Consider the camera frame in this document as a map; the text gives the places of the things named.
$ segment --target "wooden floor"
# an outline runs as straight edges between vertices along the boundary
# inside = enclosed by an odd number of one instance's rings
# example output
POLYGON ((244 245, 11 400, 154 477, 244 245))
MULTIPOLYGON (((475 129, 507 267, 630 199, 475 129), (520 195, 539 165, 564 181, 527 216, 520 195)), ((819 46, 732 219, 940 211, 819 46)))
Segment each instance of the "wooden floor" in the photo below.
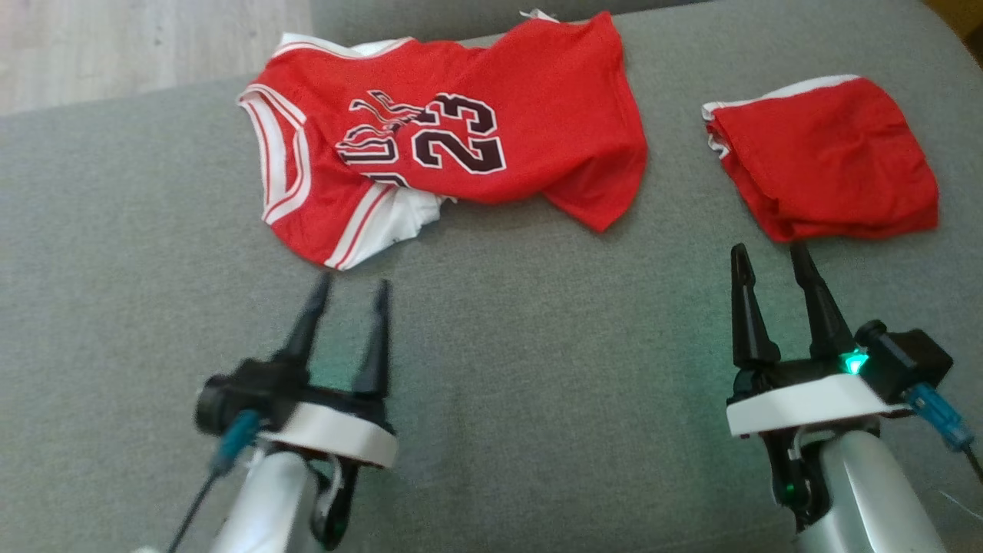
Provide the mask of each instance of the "wooden floor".
POLYGON ((0 0, 0 115, 256 72, 311 0, 0 0))

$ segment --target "jersey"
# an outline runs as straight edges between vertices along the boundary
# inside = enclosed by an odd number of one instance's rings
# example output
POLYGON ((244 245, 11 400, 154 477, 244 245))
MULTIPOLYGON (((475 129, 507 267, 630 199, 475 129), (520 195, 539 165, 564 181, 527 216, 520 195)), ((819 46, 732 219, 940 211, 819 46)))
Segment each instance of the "jersey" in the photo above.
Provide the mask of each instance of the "jersey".
POLYGON ((263 220, 336 269, 415 236, 446 198, 543 193, 603 231, 648 151, 607 13, 533 19, 490 48, 288 34, 240 104, 260 139, 263 220))

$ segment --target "red fabric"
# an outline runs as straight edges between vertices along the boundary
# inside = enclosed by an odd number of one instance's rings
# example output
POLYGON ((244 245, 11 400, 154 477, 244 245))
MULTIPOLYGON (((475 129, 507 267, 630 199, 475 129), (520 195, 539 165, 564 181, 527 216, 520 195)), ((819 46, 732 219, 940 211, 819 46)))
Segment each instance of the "red fabric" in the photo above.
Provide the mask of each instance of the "red fabric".
POLYGON ((939 191, 897 104, 867 79, 713 111, 723 168, 778 242, 938 225, 939 191))
POLYGON ((356 57, 286 42, 240 103, 260 135, 263 219, 319 264, 359 248, 351 235, 380 203, 412 218, 391 206, 397 187, 484 204, 543 193, 603 231, 648 152, 607 13, 530 20, 490 48, 408 39, 356 57))

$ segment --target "folded red garment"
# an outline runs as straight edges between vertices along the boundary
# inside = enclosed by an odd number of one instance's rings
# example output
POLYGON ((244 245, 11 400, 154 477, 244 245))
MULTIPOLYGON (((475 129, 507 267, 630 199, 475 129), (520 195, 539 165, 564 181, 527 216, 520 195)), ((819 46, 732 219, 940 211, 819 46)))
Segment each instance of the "folded red garment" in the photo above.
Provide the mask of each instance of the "folded red garment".
POLYGON ((934 228, 939 189, 900 108, 871 81, 820 77, 703 106, 751 213, 778 242, 934 228))

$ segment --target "blue cable connector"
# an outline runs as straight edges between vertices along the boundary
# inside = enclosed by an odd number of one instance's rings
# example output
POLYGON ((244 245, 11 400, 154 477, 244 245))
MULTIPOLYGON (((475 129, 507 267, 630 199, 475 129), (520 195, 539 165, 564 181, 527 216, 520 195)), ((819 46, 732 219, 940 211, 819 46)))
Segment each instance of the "blue cable connector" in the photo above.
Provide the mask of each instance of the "blue cable connector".
POLYGON ((973 434, 962 423, 962 416, 931 386, 916 384, 908 389, 904 399, 912 410, 942 434, 949 449, 963 452, 973 443, 973 434))
POLYGON ((260 432, 260 414, 258 411, 246 409, 239 411, 235 420, 222 435, 218 449, 208 468, 216 476, 224 476, 235 466, 236 458, 248 448, 260 432))

